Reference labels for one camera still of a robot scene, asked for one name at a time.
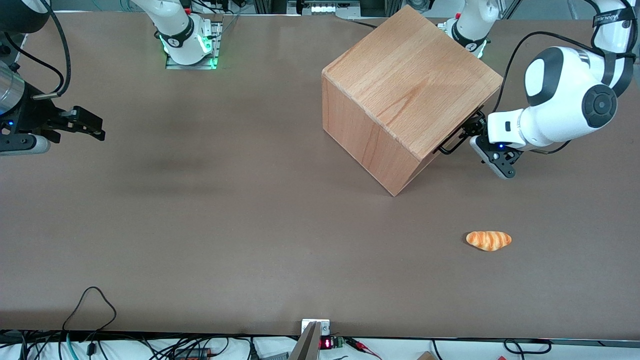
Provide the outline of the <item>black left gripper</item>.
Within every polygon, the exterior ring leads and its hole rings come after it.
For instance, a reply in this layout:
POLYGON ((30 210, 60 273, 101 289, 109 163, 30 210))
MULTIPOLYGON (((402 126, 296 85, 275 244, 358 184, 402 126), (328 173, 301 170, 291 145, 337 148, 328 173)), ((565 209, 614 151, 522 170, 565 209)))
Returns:
POLYGON ((513 165, 521 157, 523 151, 507 146, 505 143, 489 142, 489 133, 485 129, 487 117, 484 113, 476 113, 467 119, 467 125, 462 125, 461 139, 478 136, 478 148, 481 149, 480 157, 482 164, 487 164, 489 159, 493 159, 493 153, 498 153, 505 162, 513 165))

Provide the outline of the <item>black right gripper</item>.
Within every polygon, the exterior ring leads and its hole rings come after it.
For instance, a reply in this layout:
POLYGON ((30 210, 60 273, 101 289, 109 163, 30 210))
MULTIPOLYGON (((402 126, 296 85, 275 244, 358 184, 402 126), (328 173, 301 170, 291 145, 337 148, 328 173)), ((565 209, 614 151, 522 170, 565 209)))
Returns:
POLYGON ((32 99, 32 96, 41 94, 39 89, 26 84, 20 102, 2 114, 1 130, 39 135, 53 144, 61 142, 60 132, 82 133, 98 141, 105 141, 106 132, 103 130, 103 119, 100 116, 80 105, 63 111, 50 99, 32 99), (64 121, 66 128, 57 125, 59 118, 64 121))

